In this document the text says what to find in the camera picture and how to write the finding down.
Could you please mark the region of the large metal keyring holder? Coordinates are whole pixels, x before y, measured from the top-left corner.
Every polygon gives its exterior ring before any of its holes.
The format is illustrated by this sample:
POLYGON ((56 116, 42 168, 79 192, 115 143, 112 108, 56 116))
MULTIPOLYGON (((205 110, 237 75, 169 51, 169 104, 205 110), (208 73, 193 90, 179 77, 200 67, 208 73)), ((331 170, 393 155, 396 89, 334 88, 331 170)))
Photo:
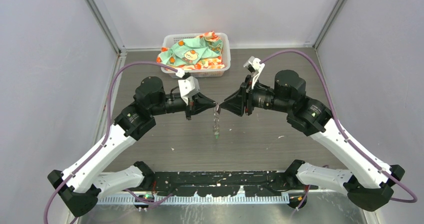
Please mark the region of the large metal keyring holder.
POLYGON ((214 113, 213 113, 213 133, 214 133, 214 135, 215 134, 219 134, 220 132, 220 126, 219 126, 219 120, 220 120, 220 110, 221 108, 220 108, 220 105, 219 104, 217 104, 216 106, 215 106, 215 108, 214 108, 214 113))

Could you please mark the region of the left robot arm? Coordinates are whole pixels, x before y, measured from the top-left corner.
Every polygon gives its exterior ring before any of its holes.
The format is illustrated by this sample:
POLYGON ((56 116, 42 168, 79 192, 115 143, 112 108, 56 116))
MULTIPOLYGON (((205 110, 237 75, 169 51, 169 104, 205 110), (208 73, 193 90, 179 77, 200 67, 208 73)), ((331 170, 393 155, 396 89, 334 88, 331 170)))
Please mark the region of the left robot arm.
POLYGON ((122 109, 109 132, 74 165, 64 171, 53 170, 48 175, 73 216, 87 214, 100 199, 116 192, 135 187, 147 191, 152 187, 155 173, 142 161, 122 171, 101 173, 156 125, 155 116, 183 112, 190 120, 193 115, 216 105, 214 100, 200 93, 194 77, 179 80, 177 88, 178 93, 167 94, 159 77, 143 79, 135 90, 134 101, 122 109))

